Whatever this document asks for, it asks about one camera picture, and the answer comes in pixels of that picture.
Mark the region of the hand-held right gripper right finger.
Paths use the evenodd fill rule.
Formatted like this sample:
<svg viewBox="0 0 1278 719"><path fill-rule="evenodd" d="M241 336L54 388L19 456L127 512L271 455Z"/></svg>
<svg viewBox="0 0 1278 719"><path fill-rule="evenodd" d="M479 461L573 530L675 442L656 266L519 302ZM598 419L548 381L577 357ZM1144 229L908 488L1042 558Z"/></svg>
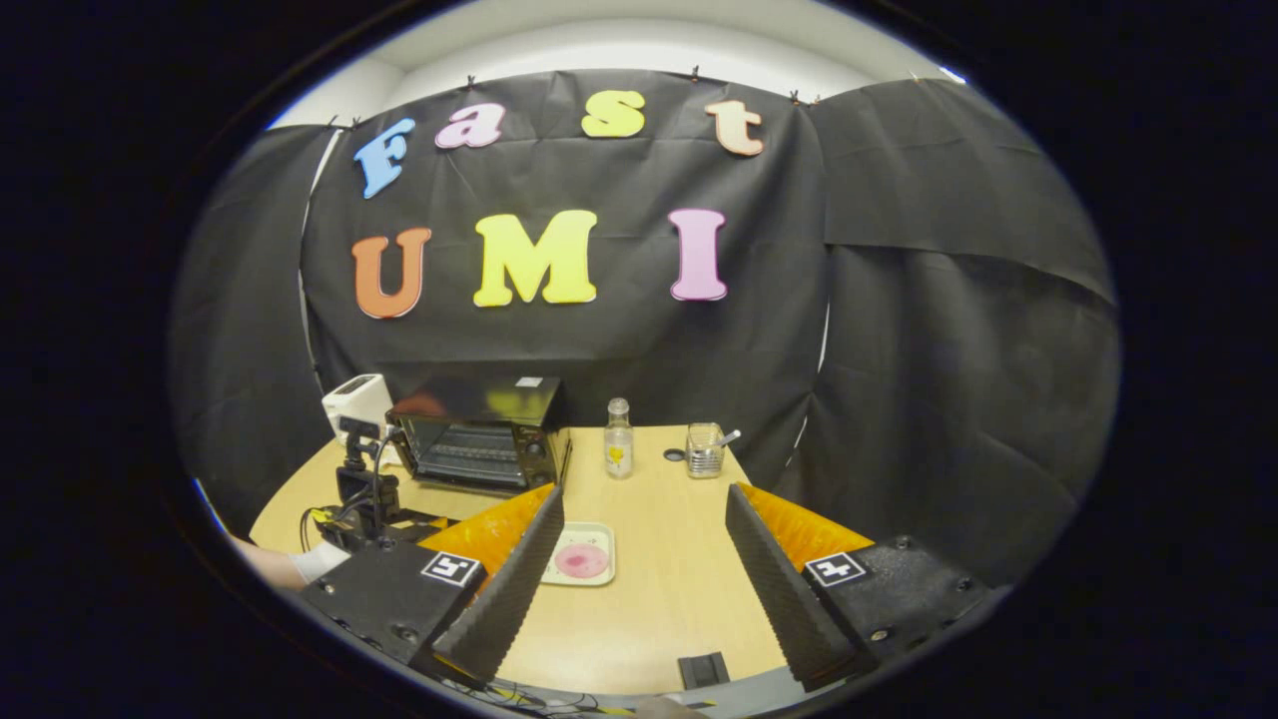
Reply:
<svg viewBox="0 0 1278 719"><path fill-rule="evenodd" d="M725 524L794 678L819 690L904 665L999 593L912 536L886 541L762 488L728 488Z"/></svg>

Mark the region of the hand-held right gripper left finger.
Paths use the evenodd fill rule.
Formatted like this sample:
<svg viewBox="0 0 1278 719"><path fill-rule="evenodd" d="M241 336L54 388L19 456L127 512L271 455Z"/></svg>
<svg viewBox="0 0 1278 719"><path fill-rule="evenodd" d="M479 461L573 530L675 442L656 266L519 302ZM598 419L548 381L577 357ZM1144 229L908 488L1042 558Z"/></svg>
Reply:
<svg viewBox="0 0 1278 719"><path fill-rule="evenodd" d="M562 533L564 488L541 487L446 529L447 541L383 540L302 593L397 664L483 690L502 665Z"/></svg>

